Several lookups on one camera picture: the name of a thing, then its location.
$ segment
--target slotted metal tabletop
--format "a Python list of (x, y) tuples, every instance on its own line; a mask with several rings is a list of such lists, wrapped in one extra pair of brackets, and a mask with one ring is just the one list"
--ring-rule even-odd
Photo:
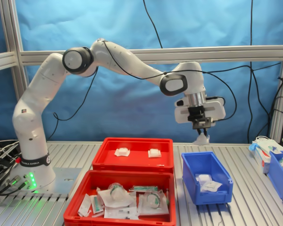
[[(20, 193), (0, 197), (0, 226), (61, 226), (63, 213), (101, 142), (49, 142), (55, 167), (82, 168), (69, 198)], [(222, 205), (195, 206), (183, 183), (181, 153), (213, 151), (230, 173), (233, 182), (232, 202)], [(248, 145), (174, 144), (176, 220), (178, 226), (283, 226), (283, 201), (269, 178), (261, 174)]]

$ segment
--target blue plastic bin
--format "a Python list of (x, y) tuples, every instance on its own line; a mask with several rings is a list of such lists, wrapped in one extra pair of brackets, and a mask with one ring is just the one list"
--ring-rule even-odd
[(270, 155), (271, 158), (268, 176), (273, 183), (278, 195), (283, 200), (283, 168), (279, 163), (279, 160), (283, 158), (283, 151), (282, 154), (274, 154), (270, 152)]
[[(232, 201), (233, 180), (213, 152), (182, 153), (183, 181), (195, 205), (227, 203)], [(217, 192), (200, 192), (195, 174), (210, 174), (222, 183)]]

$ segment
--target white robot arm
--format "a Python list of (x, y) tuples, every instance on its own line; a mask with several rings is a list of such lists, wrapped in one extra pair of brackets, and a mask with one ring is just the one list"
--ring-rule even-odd
[(180, 63), (172, 72), (163, 73), (143, 63), (129, 50), (103, 39), (95, 41), (90, 49), (71, 48), (63, 55), (53, 53), (40, 66), (13, 115), (22, 155), (10, 178), (20, 176), (22, 180), (27, 180), (23, 190), (36, 190), (55, 179), (41, 118), (44, 108), (54, 98), (67, 75), (72, 73), (88, 77), (98, 66), (147, 79), (159, 86), (167, 96), (184, 93), (184, 98), (175, 104), (178, 123), (192, 122), (193, 128), (199, 131), (225, 117), (222, 99), (207, 101), (201, 67), (196, 62)]

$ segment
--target red plastic bin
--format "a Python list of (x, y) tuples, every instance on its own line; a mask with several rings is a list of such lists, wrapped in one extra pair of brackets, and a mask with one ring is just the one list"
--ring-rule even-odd
[[(115, 150), (121, 147), (130, 150), (129, 156), (114, 155)], [(148, 150), (151, 148), (159, 149), (161, 157), (149, 158)], [(94, 170), (173, 173), (173, 141), (156, 138), (108, 137), (97, 152), (92, 167)]]
[[(152, 186), (156, 185), (159, 189), (169, 189), (169, 215), (139, 216), (140, 220), (128, 219), (109, 219), (103, 216), (92, 218), (93, 213), (88, 217), (80, 217), (77, 212), (85, 197), (85, 194), (96, 194), (96, 188), (107, 189), (112, 183), (120, 183), (124, 189), (128, 190), (133, 185)], [(175, 226), (175, 194), (174, 178), (171, 173), (152, 173), (152, 172), (123, 172), (123, 171), (88, 171), (72, 200), (64, 213), (65, 226)]]

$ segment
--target plastic storage bin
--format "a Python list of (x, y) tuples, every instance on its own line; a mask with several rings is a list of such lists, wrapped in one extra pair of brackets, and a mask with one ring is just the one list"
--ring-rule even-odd
[[(183, 181), (195, 205), (231, 202), (233, 180), (213, 152), (182, 153)], [(222, 183), (217, 192), (200, 192), (195, 174), (210, 174)]]
[(273, 183), (278, 195), (283, 200), (283, 168), (279, 163), (279, 160), (283, 158), (283, 151), (282, 154), (274, 154), (270, 152), (270, 155), (271, 158), (268, 176)]
[[(92, 218), (93, 213), (88, 217), (80, 217), (77, 212), (81, 206), (85, 194), (96, 194), (96, 188), (104, 190), (112, 183), (120, 183), (126, 190), (133, 185), (152, 186), (157, 185), (159, 189), (169, 189), (169, 215), (139, 216), (141, 220), (128, 219), (109, 219), (103, 216)], [(174, 178), (170, 173), (151, 173), (151, 172), (123, 172), (123, 171), (88, 171), (72, 200), (64, 213), (65, 226), (175, 226), (175, 194)]]
[[(130, 150), (128, 157), (114, 155), (115, 150), (121, 147)], [(151, 148), (159, 149), (161, 157), (149, 158), (148, 150)], [(92, 167), (94, 170), (173, 173), (173, 141), (171, 139), (108, 137), (94, 157)]]

